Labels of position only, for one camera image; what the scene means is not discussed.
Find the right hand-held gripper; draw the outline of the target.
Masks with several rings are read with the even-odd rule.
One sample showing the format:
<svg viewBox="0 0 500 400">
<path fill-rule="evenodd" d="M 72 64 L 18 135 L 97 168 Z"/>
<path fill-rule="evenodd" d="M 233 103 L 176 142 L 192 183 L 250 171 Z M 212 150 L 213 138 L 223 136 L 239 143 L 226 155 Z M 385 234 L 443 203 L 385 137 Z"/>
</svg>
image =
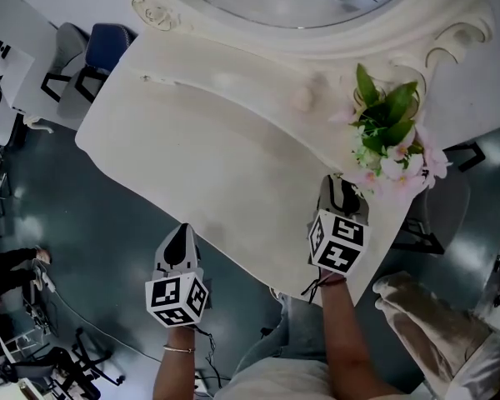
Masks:
<svg viewBox="0 0 500 400">
<path fill-rule="evenodd" d="M 324 177 L 307 235 L 308 262 L 333 273 L 351 273 L 368 250 L 368 214 L 368 203 L 350 182 Z"/>
</svg>

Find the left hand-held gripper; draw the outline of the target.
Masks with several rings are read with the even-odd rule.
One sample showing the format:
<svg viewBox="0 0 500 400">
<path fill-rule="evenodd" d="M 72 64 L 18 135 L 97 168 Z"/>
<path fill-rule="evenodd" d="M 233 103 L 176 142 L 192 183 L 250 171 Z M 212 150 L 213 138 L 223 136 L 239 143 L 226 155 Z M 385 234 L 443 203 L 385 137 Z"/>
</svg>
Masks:
<svg viewBox="0 0 500 400">
<path fill-rule="evenodd" d="M 157 248 L 152 279 L 145 283 L 146 309 L 165 328 L 201 322 L 209 291 L 192 226 L 183 223 Z"/>
</svg>

